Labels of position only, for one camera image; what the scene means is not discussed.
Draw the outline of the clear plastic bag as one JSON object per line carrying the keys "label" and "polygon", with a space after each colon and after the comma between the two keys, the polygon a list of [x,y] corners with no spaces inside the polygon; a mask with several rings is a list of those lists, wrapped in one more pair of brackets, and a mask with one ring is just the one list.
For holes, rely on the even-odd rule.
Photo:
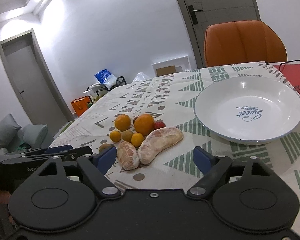
{"label": "clear plastic bag", "polygon": [[150,77],[143,73],[143,72],[139,72],[133,79],[133,82],[143,82],[143,81],[146,81],[146,80],[149,80]]}

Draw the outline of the small tangerine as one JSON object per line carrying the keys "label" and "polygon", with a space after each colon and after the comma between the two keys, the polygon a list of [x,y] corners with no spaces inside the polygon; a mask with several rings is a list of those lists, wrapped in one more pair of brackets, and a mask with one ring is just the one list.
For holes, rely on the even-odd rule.
{"label": "small tangerine", "polygon": [[139,147],[144,139],[145,137],[141,133],[134,133],[131,137],[131,143],[134,147]]}
{"label": "small tangerine", "polygon": [[120,142],[121,141],[121,133],[119,131],[112,131],[110,133],[109,137],[113,142]]}

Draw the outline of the grey door with lock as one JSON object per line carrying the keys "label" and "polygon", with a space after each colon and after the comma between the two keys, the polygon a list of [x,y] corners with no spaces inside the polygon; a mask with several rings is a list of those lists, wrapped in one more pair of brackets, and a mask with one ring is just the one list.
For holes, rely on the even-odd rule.
{"label": "grey door with lock", "polygon": [[197,68],[204,68],[204,38],[208,26],[224,22],[259,20],[256,0],[177,0]]}

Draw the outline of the orange leather chair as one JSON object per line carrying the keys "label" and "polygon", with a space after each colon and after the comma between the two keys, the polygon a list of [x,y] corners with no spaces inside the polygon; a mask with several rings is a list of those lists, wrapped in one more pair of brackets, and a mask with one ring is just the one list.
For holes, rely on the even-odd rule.
{"label": "orange leather chair", "polygon": [[204,60],[207,67],[258,62],[286,62],[279,36],[257,20],[213,24],[206,29]]}

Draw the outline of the brown-green kiwi fruit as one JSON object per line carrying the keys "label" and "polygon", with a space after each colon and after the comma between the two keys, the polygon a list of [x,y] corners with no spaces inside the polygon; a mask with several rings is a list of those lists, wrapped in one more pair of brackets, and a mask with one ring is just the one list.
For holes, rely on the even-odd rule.
{"label": "brown-green kiwi fruit", "polygon": [[134,133],[130,130],[123,131],[121,133],[122,140],[126,142],[131,142],[133,134]]}

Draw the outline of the round peeled pomelo segment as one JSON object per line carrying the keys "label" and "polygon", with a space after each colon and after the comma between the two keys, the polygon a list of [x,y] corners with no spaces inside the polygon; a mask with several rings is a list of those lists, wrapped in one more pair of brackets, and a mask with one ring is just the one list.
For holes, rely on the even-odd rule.
{"label": "round peeled pomelo segment", "polygon": [[122,141],[117,146],[117,158],[126,171],[138,168],[140,164],[136,148],[127,141]]}

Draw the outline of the red orange mat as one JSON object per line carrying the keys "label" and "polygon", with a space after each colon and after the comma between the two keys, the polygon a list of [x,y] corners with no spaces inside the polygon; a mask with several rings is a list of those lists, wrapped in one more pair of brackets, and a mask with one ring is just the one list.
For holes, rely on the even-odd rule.
{"label": "red orange mat", "polygon": [[300,94],[300,60],[272,63]]}

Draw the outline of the long peeled pomelo segment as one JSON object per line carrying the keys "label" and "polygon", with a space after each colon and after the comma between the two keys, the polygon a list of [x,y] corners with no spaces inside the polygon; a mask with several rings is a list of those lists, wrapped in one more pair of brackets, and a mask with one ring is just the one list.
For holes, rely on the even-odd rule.
{"label": "long peeled pomelo segment", "polygon": [[140,163],[150,164],[165,149],[183,140],[182,131],[176,127],[164,127],[151,132],[137,150]]}

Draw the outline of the grey sofa cushion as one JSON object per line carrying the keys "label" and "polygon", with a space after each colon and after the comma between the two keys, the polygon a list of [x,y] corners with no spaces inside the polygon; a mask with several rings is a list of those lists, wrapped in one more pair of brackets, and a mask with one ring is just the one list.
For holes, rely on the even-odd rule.
{"label": "grey sofa cushion", "polygon": [[6,147],[20,129],[21,126],[14,117],[11,114],[6,115],[0,122],[0,147]]}
{"label": "grey sofa cushion", "polygon": [[47,125],[26,125],[23,128],[23,142],[32,148],[38,148],[44,141],[47,132]]}

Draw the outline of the orange gift bag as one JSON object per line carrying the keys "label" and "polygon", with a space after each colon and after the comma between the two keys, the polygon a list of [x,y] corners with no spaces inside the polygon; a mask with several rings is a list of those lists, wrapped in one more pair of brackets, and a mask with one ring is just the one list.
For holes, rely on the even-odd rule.
{"label": "orange gift bag", "polygon": [[78,117],[81,116],[88,109],[89,102],[91,102],[89,96],[83,96],[71,102],[71,105]]}

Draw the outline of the white foam packaging frame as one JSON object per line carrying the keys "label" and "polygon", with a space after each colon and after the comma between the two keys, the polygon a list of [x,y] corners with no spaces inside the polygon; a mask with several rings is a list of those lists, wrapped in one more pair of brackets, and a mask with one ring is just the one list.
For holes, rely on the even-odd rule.
{"label": "white foam packaging frame", "polygon": [[191,65],[188,56],[179,57],[167,61],[152,64],[156,76],[164,76],[180,72],[190,71]]}

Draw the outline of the small red apple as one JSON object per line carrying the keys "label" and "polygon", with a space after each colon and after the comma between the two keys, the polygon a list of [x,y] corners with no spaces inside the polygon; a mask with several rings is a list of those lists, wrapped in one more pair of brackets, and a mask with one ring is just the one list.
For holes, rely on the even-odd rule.
{"label": "small red apple", "polygon": [[166,127],[166,124],[163,121],[156,121],[153,124],[154,129],[161,129],[161,128],[164,128],[164,127]]}

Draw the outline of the white plate with blue rim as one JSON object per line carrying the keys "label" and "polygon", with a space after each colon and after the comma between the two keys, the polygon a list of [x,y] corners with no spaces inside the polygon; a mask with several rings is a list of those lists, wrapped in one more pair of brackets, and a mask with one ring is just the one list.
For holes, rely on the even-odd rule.
{"label": "white plate with blue rim", "polygon": [[267,144],[299,124],[300,96],[278,80],[234,77],[201,91],[194,113],[206,129],[228,141]]}

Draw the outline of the blue white plastic bag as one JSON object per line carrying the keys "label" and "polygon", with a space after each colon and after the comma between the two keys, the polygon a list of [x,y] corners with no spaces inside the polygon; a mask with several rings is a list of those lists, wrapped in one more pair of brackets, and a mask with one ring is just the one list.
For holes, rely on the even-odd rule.
{"label": "blue white plastic bag", "polygon": [[116,85],[117,77],[111,74],[107,69],[103,69],[95,74],[98,82],[110,90],[114,85]]}

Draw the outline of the large orange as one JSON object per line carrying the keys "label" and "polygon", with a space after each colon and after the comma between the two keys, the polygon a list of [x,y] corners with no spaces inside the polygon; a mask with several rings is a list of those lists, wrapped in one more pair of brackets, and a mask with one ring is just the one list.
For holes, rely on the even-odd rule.
{"label": "large orange", "polygon": [[150,114],[142,114],[138,116],[134,124],[134,129],[137,133],[143,136],[149,135],[153,131],[154,118]]}
{"label": "large orange", "polygon": [[131,119],[126,114],[120,114],[116,117],[114,121],[115,127],[120,131],[126,131],[131,126]]}

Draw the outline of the black metal rack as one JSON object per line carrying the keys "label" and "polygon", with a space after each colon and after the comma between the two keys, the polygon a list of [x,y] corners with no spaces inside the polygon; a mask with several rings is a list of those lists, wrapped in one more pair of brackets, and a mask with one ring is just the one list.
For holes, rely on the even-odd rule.
{"label": "black metal rack", "polygon": [[106,78],[104,83],[97,82],[90,85],[84,94],[88,94],[92,98],[96,98],[97,96],[101,97],[112,89],[126,84],[126,80],[123,76],[116,77],[115,75],[111,74]]}

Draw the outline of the grey side door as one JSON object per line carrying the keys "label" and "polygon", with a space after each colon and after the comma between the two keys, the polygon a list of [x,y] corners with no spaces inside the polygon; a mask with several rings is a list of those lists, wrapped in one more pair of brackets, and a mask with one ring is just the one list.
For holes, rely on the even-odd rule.
{"label": "grey side door", "polygon": [[0,57],[10,84],[34,125],[56,135],[74,120],[47,67],[33,29],[0,41]]}

